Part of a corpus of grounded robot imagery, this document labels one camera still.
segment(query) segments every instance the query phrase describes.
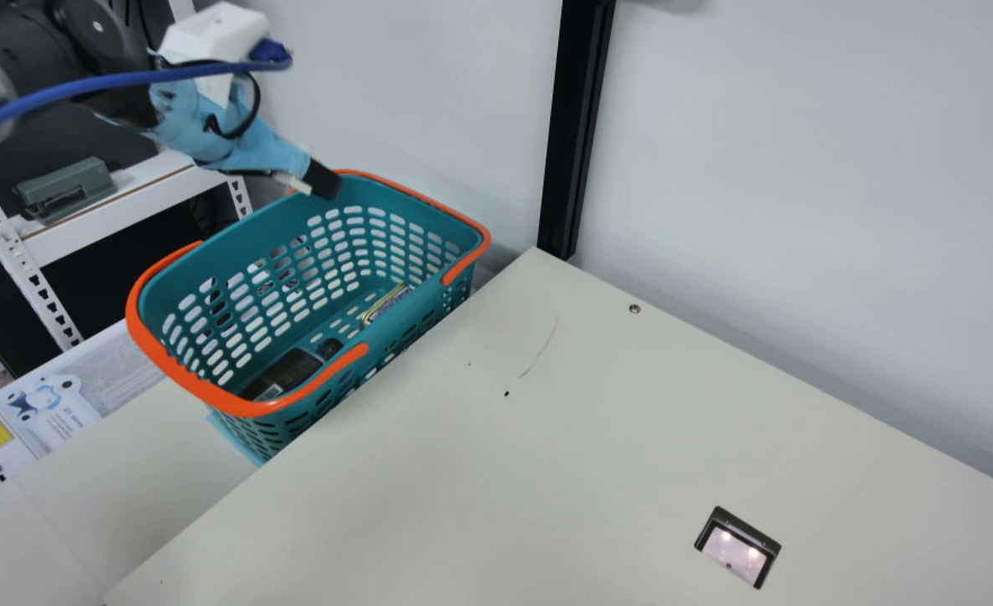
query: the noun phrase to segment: black metal frame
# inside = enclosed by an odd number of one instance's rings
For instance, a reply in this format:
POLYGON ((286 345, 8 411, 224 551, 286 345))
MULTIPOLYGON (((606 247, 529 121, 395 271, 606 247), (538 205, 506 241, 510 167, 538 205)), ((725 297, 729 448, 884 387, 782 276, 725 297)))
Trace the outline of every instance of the black metal frame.
POLYGON ((575 253, 616 0, 565 0, 553 80, 538 247, 575 253))

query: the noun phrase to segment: object in basket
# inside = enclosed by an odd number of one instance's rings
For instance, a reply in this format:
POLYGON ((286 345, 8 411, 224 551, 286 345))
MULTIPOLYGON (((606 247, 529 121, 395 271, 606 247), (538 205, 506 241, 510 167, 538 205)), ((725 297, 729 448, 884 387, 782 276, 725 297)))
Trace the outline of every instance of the object in basket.
POLYGON ((377 318, 388 313, 388 310, 391 310, 392 307, 396 306, 396 303, 403 300, 404 296, 410 295, 413 290, 415 288, 409 286, 409 284, 397 284, 395 288, 388 292, 388 295, 381 296, 373 304, 373 307, 370 307, 369 311, 366 311, 365 315, 362 315, 362 327, 367 327, 372 325, 373 322, 377 322, 377 318))
POLYGON ((323 365, 312 353, 291 349, 242 389, 239 396, 254 402, 271 400, 303 384, 323 365))
POLYGON ((339 350, 343 349, 343 342, 339 341, 338 338, 329 337, 325 338, 320 345, 316 346, 316 354, 318 357, 327 362, 335 357, 335 354, 339 353, 339 350))

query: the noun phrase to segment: black cable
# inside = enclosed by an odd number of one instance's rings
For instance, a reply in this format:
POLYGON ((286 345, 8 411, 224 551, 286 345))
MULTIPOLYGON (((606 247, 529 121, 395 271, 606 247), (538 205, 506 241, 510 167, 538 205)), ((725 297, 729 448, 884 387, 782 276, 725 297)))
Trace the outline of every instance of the black cable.
POLYGON ((144 0, 136 0, 136 2, 138 3, 138 19, 141 19, 141 31, 146 35, 146 44, 151 49, 153 37, 149 34, 149 22, 146 20, 146 3, 144 3, 144 0))
MULTIPOLYGON (((203 65, 211 65, 211 64, 222 64, 223 62, 223 61, 219 61, 219 59, 195 59, 195 61, 182 61, 182 62, 178 62, 178 64, 173 64, 170 61, 165 61, 165 59, 163 59, 162 57, 161 57, 161 61, 162 64, 168 69, 177 69, 180 68, 181 66, 203 66, 203 65)), ((246 118, 244 118, 242 122, 239 123, 238 126, 236 126, 235 128, 231 128, 231 130, 228 130, 226 133, 224 133, 223 130, 220 130, 220 121, 216 118, 216 116, 209 114, 208 118, 204 119, 205 131, 211 130, 212 133, 216 133, 217 135, 220 135, 220 137, 223 137, 224 139, 237 139, 239 137, 242 137, 242 135, 246 133, 247 130, 249 130, 250 126, 253 125, 253 121, 258 118, 258 111, 259 109, 261 109, 261 85, 258 84, 257 78, 254 77, 253 74, 251 74, 250 72, 243 72, 242 76, 249 77, 250 83, 253 84, 253 106, 250 107, 250 114, 248 114, 246 118)))
POLYGON ((224 139, 237 139, 242 137, 242 134, 246 133, 253 121, 258 118, 258 109, 261 108, 261 86, 258 85, 258 80, 253 74, 247 72, 244 73, 244 76, 249 77, 251 84, 253 84, 253 106, 250 107, 250 114, 238 126, 231 128, 226 133, 220 130, 220 121, 216 119, 216 116, 209 114, 208 118, 204 119, 205 130, 212 130, 213 133, 224 139))

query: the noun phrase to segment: white shelf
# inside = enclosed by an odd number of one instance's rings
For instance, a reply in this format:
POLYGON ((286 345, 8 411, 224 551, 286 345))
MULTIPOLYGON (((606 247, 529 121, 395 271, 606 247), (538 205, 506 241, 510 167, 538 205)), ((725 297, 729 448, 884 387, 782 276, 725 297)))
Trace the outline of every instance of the white shelf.
POLYGON ((111 177, 119 191, 50 226, 11 219, 36 264, 58 261, 228 180, 220 173, 197 168, 189 157, 173 151, 117 170, 111 177))

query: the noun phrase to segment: blue cable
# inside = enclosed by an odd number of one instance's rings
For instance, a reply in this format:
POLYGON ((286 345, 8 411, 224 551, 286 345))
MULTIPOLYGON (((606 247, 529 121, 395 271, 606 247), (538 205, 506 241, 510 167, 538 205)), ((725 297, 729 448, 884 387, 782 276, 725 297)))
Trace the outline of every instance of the blue cable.
POLYGON ((250 58, 254 61, 240 61, 234 64, 207 64, 199 66, 181 66, 180 68, 154 70, 154 72, 110 73, 108 76, 85 77, 63 84, 44 88, 11 101, 0 107, 0 124, 14 120, 17 116, 47 106, 97 91, 107 91, 109 88, 126 88, 126 86, 141 86, 159 82, 176 82, 190 80, 193 77, 220 76, 224 73, 246 72, 281 72, 291 66, 293 59, 283 45, 271 40, 262 40, 251 50, 250 58))

